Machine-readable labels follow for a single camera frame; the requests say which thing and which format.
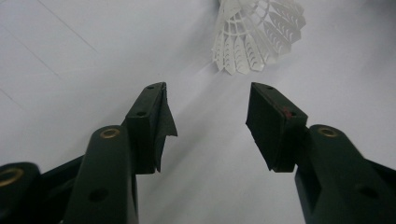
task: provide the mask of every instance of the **white shuttlecock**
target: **white shuttlecock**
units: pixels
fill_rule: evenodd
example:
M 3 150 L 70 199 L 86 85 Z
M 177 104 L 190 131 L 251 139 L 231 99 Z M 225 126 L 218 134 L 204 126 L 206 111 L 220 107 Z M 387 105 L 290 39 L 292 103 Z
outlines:
M 262 71 L 301 39 L 303 13 L 293 0 L 221 0 L 213 62 L 231 75 Z

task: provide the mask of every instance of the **badminton birdie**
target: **badminton birdie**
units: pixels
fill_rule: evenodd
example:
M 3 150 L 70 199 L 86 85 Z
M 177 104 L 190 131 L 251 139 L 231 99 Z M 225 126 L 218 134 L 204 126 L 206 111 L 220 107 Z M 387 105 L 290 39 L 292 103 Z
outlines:
M 262 71 L 301 39 L 303 13 L 293 0 L 220 0 L 213 62 L 231 75 Z

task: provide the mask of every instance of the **white floor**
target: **white floor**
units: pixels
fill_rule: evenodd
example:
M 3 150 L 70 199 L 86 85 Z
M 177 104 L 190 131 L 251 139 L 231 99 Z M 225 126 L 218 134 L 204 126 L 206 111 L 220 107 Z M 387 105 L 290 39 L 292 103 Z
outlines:
M 292 53 L 230 76 L 211 63 L 217 0 L 0 0 L 0 164 L 70 161 L 166 81 L 179 137 L 161 174 L 138 177 L 141 223 L 304 223 L 294 174 L 269 172 L 245 125 L 250 83 L 396 169 L 396 4 L 299 3 Z

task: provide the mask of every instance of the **brass screw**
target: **brass screw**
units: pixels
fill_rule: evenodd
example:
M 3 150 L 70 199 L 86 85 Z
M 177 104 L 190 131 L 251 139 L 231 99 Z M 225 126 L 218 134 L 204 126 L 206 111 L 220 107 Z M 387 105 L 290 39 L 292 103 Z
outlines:
M 106 129 L 100 133 L 102 138 L 113 138 L 120 134 L 120 130 L 118 129 Z
M 21 168 L 11 167 L 0 173 L 0 176 L 10 174 L 10 177 L 0 179 L 0 188 L 10 185 L 23 176 L 24 171 Z
M 338 133 L 335 130 L 330 129 L 330 128 L 326 128 L 326 127 L 319 128 L 318 132 L 320 134 L 325 135 L 326 137 L 336 137 L 336 136 L 338 136 Z

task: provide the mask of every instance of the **shuttlecock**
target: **shuttlecock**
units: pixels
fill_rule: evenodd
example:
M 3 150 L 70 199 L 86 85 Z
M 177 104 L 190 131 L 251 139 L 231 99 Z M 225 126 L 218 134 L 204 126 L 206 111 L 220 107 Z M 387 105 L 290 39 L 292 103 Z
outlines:
M 220 71 L 262 71 L 301 39 L 304 9 L 293 0 L 220 1 L 212 49 Z

